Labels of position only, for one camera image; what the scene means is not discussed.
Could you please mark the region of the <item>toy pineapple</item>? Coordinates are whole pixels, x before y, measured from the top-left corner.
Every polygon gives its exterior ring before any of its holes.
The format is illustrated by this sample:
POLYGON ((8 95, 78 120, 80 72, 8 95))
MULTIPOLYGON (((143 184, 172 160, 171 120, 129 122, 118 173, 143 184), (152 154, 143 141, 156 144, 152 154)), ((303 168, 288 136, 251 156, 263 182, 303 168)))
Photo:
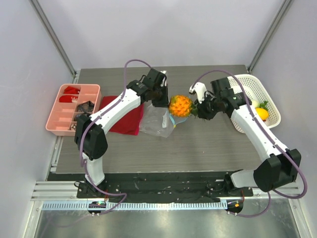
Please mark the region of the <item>toy pineapple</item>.
POLYGON ((197 106, 188 96, 184 95, 172 96, 168 110, 175 117, 187 118, 189 116, 198 116, 197 106))

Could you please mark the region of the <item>clear zip top bag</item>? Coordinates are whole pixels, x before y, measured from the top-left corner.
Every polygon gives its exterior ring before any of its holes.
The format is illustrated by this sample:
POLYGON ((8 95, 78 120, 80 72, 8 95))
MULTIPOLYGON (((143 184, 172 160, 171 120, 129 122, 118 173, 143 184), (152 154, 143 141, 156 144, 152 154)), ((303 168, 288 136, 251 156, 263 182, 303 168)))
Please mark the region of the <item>clear zip top bag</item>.
POLYGON ((173 116, 168 108, 154 107, 152 104, 146 104, 139 124, 139 131, 152 136, 168 138, 176 126, 187 119, 188 117, 173 116))

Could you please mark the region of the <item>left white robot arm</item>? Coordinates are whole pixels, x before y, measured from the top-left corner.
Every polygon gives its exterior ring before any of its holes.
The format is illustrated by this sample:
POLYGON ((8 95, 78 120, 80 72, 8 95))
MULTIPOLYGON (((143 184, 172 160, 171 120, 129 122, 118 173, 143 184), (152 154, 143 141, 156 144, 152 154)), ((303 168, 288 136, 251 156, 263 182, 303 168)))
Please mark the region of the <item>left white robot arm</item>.
POLYGON ((106 186, 103 172, 103 155, 108 149, 106 134, 126 114, 145 102, 166 108, 169 104, 166 71, 151 68, 139 80, 128 83, 124 91, 107 106, 91 114, 80 116, 74 141, 78 146, 88 192, 95 198, 102 197, 106 186))

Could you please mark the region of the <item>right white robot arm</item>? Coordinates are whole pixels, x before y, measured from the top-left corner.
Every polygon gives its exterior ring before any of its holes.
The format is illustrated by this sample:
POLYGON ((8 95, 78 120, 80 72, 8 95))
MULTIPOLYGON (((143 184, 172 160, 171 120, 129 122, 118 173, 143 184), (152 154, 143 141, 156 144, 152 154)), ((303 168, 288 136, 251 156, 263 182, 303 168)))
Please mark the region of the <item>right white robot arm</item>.
POLYGON ((260 157, 260 164, 252 170, 239 170, 230 175, 224 191, 230 196, 239 193, 242 187, 257 187, 263 192, 277 191, 293 183, 299 175, 301 154, 290 150, 270 131, 252 106, 244 89, 235 92, 228 77, 211 82, 212 92, 205 84, 195 82, 189 89, 196 94, 194 102, 198 117, 211 120, 223 112, 243 130, 260 157))

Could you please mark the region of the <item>yellow toy lemon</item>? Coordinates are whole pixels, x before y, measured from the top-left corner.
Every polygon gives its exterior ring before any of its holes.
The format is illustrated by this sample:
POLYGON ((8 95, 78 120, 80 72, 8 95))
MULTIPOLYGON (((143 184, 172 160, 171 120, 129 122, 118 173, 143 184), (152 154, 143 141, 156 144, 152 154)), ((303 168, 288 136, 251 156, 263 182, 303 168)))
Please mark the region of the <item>yellow toy lemon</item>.
POLYGON ((256 108, 256 112, 261 118, 261 120, 265 121, 269 118, 269 113, 266 109, 264 108, 256 108))

